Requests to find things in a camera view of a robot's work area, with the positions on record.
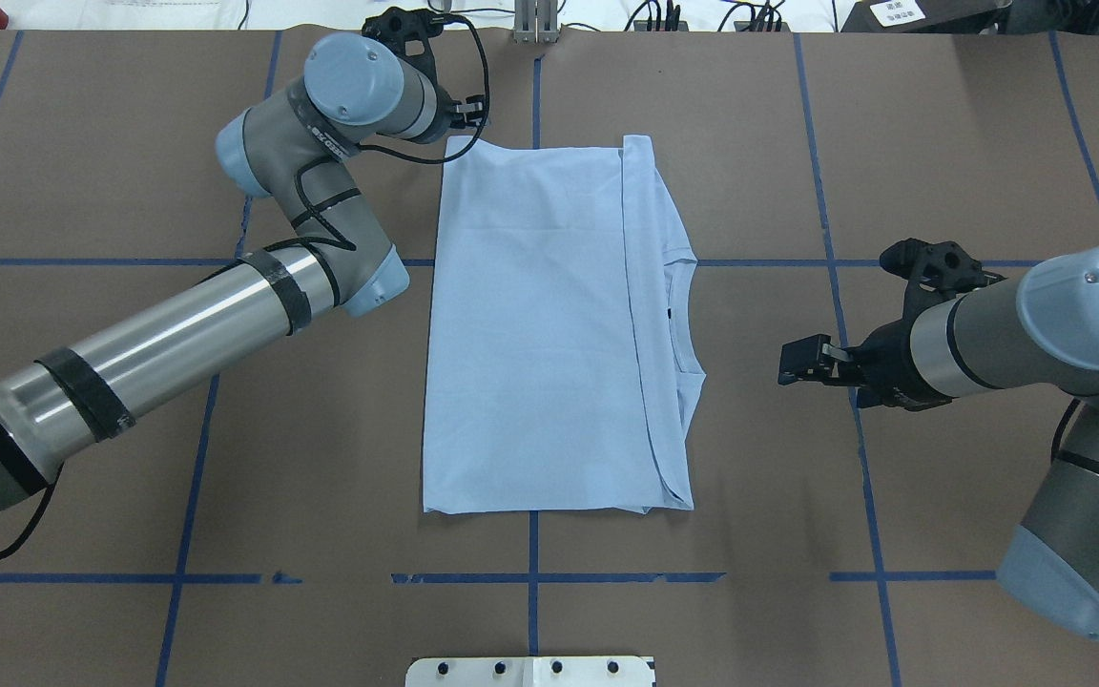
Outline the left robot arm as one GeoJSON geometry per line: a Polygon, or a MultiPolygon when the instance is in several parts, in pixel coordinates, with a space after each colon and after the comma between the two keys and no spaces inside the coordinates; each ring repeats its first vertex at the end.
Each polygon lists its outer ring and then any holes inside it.
{"type": "Polygon", "coordinates": [[[66,461],[109,441],[188,388],[302,332],[341,308],[359,318],[410,284],[395,242],[348,160],[413,156],[374,136],[428,144],[453,129],[480,134],[482,91],[449,97],[431,48],[406,55],[406,36],[333,33],[301,73],[218,132],[219,165],[241,192],[270,198],[293,239],[241,254],[170,299],[52,350],[0,380],[0,512],[52,494],[66,461]]]}

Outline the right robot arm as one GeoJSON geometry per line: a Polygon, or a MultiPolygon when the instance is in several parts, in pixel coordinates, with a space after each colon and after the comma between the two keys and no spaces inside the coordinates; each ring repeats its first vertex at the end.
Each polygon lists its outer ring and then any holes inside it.
{"type": "Polygon", "coordinates": [[[786,343],[778,383],[850,387],[862,408],[904,410],[1030,385],[1072,397],[996,579],[1034,613],[1099,642],[1099,247],[1011,279],[951,240],[904,239],[880,267],[904,281],[900,317],[859,346],[823,334],[786,343]]]}

